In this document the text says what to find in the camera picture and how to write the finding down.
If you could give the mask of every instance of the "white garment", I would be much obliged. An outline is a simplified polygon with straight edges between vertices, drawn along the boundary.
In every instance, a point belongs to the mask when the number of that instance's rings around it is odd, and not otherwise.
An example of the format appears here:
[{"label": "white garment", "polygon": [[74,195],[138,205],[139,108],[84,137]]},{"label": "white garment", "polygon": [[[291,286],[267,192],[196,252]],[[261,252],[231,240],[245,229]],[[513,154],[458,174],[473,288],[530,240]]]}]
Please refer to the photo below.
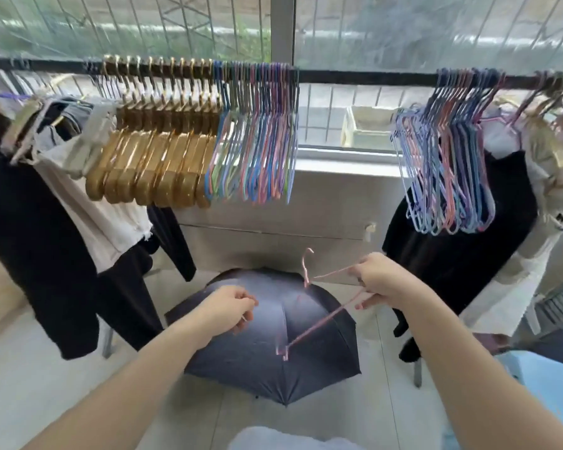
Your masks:
[{"label": "white garment", "polygon": [[246,428],[231,441],[227,450],[365,450],[349,440],[336,437],[321,442],[293,436],[265,427]]},{"label": "white garment", "polygon": [[[490,115],[497,114],[496,108],[490,106]],[[461,321],[475,333],[514,334],[544,276],[550,252],[561,236],[551,215],[563,211],[563,189],[547,187],[548,178],[557,171],[556,161],[547,161],[550,155],[546,152],[530,152],[526,148],[525,126],[519,123],[517,127],[522,133],[528,177],[539,214],[518,250],[460,314]],[[496,158],[519,149],[512,131],[501,127],[500,121],[482,121],[482,128],[484,148]],[[535,161],[540,158],[533,157],[535,154],[541,155],[542,165],[549,170],[537,165]]]},{"label": "white garment", "polygon": [[77,227],[100,273],[111,268],[137,242],[149,237],[152,223],[146,207],[136,203],[91,201],[86,194],[85,178],[74,181],[61,169],[76,139],[63,142],[50,127],[43,129],[36,136],[34,168]]}]

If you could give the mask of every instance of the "window sill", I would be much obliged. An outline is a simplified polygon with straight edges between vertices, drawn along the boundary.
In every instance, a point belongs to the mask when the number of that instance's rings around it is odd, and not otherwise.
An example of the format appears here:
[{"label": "window sill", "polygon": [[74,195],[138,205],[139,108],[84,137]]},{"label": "window sill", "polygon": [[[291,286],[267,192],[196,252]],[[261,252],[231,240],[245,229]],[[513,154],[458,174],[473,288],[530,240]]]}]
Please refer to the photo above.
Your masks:
[{"label": "window sill", "polygon": [[400,177],[395,153],[299,146],[296,170],[370,177]]}]

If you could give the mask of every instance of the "light blue plastic object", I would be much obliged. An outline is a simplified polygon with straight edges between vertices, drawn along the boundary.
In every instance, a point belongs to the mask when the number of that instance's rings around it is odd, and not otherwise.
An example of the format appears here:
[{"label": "light blue plastic object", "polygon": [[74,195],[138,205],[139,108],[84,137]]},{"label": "light blue plastic object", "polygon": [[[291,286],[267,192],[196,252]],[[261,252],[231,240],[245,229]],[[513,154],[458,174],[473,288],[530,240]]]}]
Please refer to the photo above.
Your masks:
[{"label": "light blue plastic object", "polygon": [[[563,363],[525,350],[512,350],[495,358],[563,423]],[[443,449],[460,449],[452,428],[444,433]]]}]

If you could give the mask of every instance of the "white floor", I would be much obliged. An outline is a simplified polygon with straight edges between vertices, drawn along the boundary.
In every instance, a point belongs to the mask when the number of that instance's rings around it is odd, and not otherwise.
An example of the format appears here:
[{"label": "white floor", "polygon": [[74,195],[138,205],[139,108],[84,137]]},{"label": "white floor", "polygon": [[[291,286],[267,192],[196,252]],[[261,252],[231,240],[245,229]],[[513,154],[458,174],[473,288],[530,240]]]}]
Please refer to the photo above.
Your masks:
[{"label": "white floor", "polygon": [[[198,272],[185,283],[164,271],[146,280],[161,314],[195,292],[214,273]],[[321,283],[340,302],[353,286]],[[357,321],[360,376],[330,386],[285,408],[215,382],[185,376],[174,386],[139,448],[223,450],[246,426],[326,440],[345,437],[368,450],[440,448],[445,414],[424,367],[423,386],[413,367],[398,360],[406,337],[396,339],[390,309],[350,311]],[[31,311],[0,335],[0,450],[16,450],[134,357],[115,336],[114,353],[100,351],[75,361],[60,359]]]}]

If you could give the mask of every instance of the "black umbrella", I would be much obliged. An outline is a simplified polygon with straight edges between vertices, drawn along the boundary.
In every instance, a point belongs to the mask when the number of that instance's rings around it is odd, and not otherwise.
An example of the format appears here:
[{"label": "black umbrella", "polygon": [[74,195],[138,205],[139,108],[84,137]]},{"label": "black umbrella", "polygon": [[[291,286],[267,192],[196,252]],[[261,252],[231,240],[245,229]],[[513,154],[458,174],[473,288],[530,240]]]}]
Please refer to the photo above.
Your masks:
[{"label": "black umbrella", "polygon": [[276,353],[340,304],[325,289],[304,288],[302,277],[268,268],[221,273],[166,315],[170,325],[224,284],[244,287],[259,306],[243,332],[224,333],[199,350],[185,372],[238,387],[284,405],[360,374],[355,322],[341,310],[289,349]]}]

